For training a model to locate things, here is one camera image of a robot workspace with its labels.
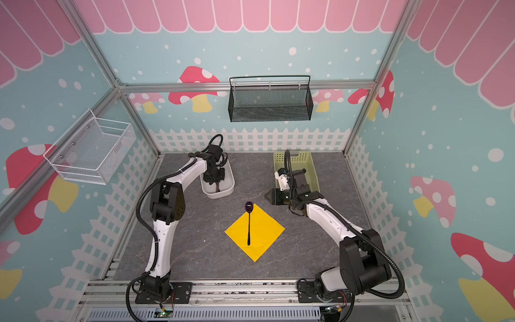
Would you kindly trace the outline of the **purple metal spoon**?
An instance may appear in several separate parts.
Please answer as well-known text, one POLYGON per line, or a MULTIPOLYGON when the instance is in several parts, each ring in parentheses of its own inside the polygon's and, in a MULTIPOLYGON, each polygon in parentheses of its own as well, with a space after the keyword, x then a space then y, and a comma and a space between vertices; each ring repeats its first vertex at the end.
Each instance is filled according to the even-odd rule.
POLYGON ((245 204, 245 211, 248 214, 248 238, 247 238, 247 245, 249 246, 251 244, 251 222, 252 222, 252 211, 253 211, 253 203, 251 201, 248 201, 245 204))

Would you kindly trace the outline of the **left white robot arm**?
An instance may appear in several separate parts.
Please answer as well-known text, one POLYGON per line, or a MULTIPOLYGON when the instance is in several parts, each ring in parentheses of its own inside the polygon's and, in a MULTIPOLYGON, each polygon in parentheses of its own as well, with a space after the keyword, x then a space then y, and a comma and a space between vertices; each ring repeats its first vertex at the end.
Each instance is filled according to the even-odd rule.
POLYGON ((138 296, 166 302, 173 294, 170 284, 170 253, 179 220, 186 211, 185 190, 198 177, 219 183, 225 179, 227 154, 210 144, 200 152, 189 154, 189 162, 175 173, 157 178, 143 192, 135 215, 152 235, 150 257, 142 276, 131 282, 131 290, 139 283, 138 296))

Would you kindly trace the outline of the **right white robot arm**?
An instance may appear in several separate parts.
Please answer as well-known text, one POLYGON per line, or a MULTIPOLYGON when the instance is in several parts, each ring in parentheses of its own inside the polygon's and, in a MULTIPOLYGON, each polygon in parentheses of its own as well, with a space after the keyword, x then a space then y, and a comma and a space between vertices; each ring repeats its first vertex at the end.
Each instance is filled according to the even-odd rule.
POLYGON ((347 221, 310 186, 299 186, 286 174, 279 174, 276 180, 278 187, 266 193, 265 198, 272 205, 287 205, 295 215, 308 217, 339 246, 339 266, 315 278, 319 295, 342 290, 359 295, 391 279, 391 261, 376 231, 347 221))

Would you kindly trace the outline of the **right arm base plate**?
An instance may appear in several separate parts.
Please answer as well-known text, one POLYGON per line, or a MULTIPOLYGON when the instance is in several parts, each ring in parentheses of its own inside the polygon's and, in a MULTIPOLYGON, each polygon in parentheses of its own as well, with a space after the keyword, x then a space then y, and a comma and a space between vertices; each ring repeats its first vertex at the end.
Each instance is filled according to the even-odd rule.
POLYGON ((348 290, 328 291, 318 280, 297 280, 296 292, 299 303, 350 304, 353 301, 353 295, 348 290))

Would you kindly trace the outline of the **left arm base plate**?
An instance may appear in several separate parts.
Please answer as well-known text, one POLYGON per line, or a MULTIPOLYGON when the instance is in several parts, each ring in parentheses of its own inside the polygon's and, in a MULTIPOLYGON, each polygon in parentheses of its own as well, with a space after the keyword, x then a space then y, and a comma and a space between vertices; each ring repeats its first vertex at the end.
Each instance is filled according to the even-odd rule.
POLYGON ((193 283, 172 282, 159 287, 143 287, 136 295, 135 303, 143 304, 189 304, 193 283))

